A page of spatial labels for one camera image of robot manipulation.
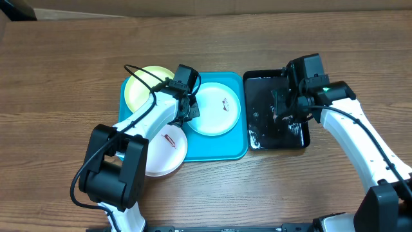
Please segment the yellow plate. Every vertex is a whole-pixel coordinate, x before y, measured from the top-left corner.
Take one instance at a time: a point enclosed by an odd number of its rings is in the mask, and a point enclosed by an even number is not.
[[[151,72],[153,75],[159,77],[162,80],[166,80],[166,77],[173,79],[174,73],[160,66],[148,66],[143,68],[144,70]],[[136,76],[141,78],[150,87],[156,86],[160,81],[153,76],[138,70],[135,72]],[[136,78],[131,76],[127,80],[126,87],[124,88],[124,99],[126,100],[127,107],[132,113],[136,112],[143,104],[149,99],[150,91]]]

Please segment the blue tray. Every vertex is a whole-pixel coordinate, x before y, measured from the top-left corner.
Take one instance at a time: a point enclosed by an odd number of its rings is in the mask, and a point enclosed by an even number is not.
[[[242,78],[233,72],[200,73],[201,82],[218,82],[231,88],[240,101],[240,118],[229,132],[218,136],[205,136],[192,130],[185,123],[182,130],[188,142],[187,154],[184,162],[201,162],[216,160],[236,160],[242,158],[248,150],[245,93]],[[119,122],[128,118],[131,111],[124,100],[124,87],[127,79],[122,84],[120,92]]]

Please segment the white plate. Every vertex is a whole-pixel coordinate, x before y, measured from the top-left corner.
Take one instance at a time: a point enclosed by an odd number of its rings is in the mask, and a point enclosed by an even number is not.
[[[188,125],[202,135],[223,135],[239,120],[238,96],[224,84],[216,82],[201,84],[196,100],[200,116],[189,121]]]
[[[173,79],[174,74],[167,68],[160,66],[148,66],[143,68],[144,70],[159,77],[161,80],[165,80],[166,77]],[[156,86],[160,81],[154,78],[152,75],[138,70],[135,72],[136,76],[141,78],[150,87]],[[126,101],[129,110],[134,113],[149,99],[149,90],[136,78],[131,76],[124,88],[124,100]]]
[[[160,177],[176,170],[187,153],[187,138],[182,129],[166,125],[149,143],[146,175]]]

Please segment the black tray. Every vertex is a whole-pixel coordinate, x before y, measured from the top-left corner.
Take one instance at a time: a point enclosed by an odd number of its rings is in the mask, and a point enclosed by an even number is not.
[[[305,148],[309,146],[308,123],[274,122],[273,90],[287,88],[281,70],[247,71],[243,75],[249,146],[253,150]]]

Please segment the wooden table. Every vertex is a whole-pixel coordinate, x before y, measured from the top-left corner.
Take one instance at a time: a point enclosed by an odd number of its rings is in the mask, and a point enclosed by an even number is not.
[[[83,231],[103,212],[69,198],[92,129],[118,117],[123,64],[199,72],[280,68],[319,52],[393,151],[412,164],[412,12],[166,17],[8,23],[0,47],[0,228]],[[354,212],[364,190],[334,138],[310,124],[299,151],[184,164],[148,179],[150,224],[264,226]],[[83,202],[88,197],[76,192]]]

